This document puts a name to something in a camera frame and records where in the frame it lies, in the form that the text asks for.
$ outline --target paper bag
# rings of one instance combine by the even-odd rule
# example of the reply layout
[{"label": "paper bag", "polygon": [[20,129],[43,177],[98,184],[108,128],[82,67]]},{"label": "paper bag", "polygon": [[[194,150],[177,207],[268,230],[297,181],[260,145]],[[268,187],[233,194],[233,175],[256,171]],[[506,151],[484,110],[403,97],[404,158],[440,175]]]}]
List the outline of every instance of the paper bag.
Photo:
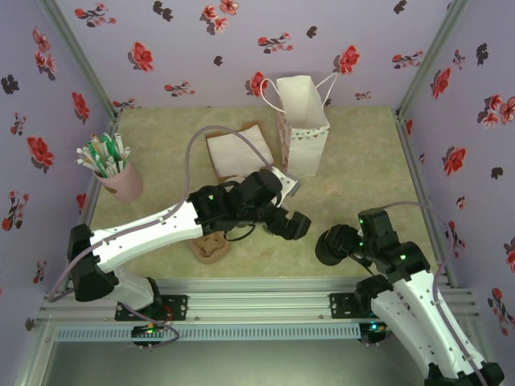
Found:
[{"label": "paper bag", "polygon": [[[337,76],[331,74],[316,86],[311,77],[305,75],[277,79],[277,87],[270,79],[266,79],[279,95],[281,108],[272,105],[261,92],[263,100],[278,111],[282,167],[288,173],[297,177],[316,174],[329,132],[323,105],[329,98]],[[317,88],[331,78],[333,81],[328,94],[322,101]]]}]

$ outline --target bag handle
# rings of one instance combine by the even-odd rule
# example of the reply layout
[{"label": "bag handle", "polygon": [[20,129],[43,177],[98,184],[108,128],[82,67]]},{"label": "bag handle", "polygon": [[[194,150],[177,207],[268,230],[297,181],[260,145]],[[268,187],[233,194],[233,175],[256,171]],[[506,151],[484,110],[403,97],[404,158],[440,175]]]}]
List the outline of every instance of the bag handle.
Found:
[{"label": "bag handle", "polygon": [[266,100],[265,98],[265,94],[263,93],[263,83],[265,83],[266,81],[268,81],[270,84],[272,84],[272,87],[274,88],[275,92],[277,93],[277,95],[279,95],[279,97],[281,96],[279,94],[279,90],[277,90],[277,87],[275,87],[275,84],[272,80],[268,79],[268,78],[265,78],[260,84],[259,84],[259,92],[261,93],[261,98],[263,98],[263,100],[270,106],[270,107],[273,107],[274,109],[276,109],[277,111],[279,111],[280,113],[285,113],[286,114],[286,111],[284,110],[281,110],[279,107],[275,107],[274,105],[272,105],[269,101]]},{"label": "bag handle", "polygon": [[320,83],[318,83],[316,85],[316,89],[318,90],[319,86],[321,86],[322,84],[327,82],[332,77],[334,77],[335,79],[332,80],[331,86],[329,86],[328,94],[325,96],[325,99],[323,100],[322,105],[325,105],[325,102],[327,102],[328,99],[329,99],[329,94],[331,93],[332,86],[335,85],[336,79],[338,79],[338,72],[335,72],[334,74],[331,74],[330,76],[328,76],[327,78],[325,78],[324,80],[322,80]]}]

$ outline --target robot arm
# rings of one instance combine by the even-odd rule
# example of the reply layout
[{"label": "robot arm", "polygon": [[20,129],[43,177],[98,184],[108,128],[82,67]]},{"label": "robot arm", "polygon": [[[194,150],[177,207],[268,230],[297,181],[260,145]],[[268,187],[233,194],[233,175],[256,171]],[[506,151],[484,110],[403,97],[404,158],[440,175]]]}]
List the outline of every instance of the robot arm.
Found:
[{"label": "robot arm", "polygon": [[362,265],[375,264],[384,275],[357,283],[354,299],[359,311],[376,315],[389,326],[427,377],[426,386],[481,385],[476,369],[487,385],[500,384],[504,379],[501,368],[485,362],[438,289],[435,301],[435,276],[420,248],[399,242],[384,210],[370,209],[358,217],[361,232],[336,225],[319,238],[315,252],[325,265],[338,264],[349,255],[360,257]]},{"label": "robot arm", "polygon": [[[246,225],[264,224],[275,235],[297,240],[306,234],[311,221],[299,212],[288,219],[287,211],[280,205],[284,197],[299,189],[299,185],[298,180],[275,167],[262,169],[242,183],[227,182],[200,188],[168,218],[165,215],[171,213],[174,206],[111,229],[91,232],[85,224],[74,227],[68,244],[69,261],[91,245],[102,242],[72,269],[76,300],[89,302],[112,298],[151,316],[155,308],[161,306],[155,282],[125,271],[122,264],[164,245]],[[150,222],[155,224],[124,232]],[[113,234],[120,236],[105,241]]]}]

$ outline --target white napkin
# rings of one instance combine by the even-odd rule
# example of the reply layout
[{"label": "white napkin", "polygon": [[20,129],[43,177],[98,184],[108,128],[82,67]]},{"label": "white napkin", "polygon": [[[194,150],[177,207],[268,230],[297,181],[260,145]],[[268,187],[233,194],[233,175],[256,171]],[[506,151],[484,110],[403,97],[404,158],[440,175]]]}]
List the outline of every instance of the white napkin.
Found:
[{"label": "white napkin", "polygon": [[[252,142],[259,152],[263,154],[266,161],[269,163],[274,162],[272,153],[266,145],[265,138],[262,136],[258,125],[254,125],[240,133]],[[220,177],[229,177],[231,175],[246,177],[265,165],[252,149],[234,134],[208,138],[208,147],[212,163]]]}]

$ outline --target floral wallpaper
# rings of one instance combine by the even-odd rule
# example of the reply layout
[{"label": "floral wallpaper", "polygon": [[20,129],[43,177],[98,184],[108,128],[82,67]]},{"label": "floral wallpaper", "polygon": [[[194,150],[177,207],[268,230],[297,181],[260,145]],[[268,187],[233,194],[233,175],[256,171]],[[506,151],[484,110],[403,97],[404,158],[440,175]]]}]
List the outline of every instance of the floral wallpaper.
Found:
[{"label": "floral wallpaper", "polygon": [[11,386],[87,205],[76,148],[109,118],[37,2],[2,2],[0,32],[0,384]]},{"label": "floral wallpaper", "polygon": [[449,222],[452,267],[477,297],[506,384],[515,382],[513,18],[510,0],[472,2],[406,114],[431,202]]},{"label": "floral wallpaper", "polygon": [[265,105],[256,74],[331,72],[332,105],[397,108],[449,1],[56,0],[111,101],[151,108]]}]

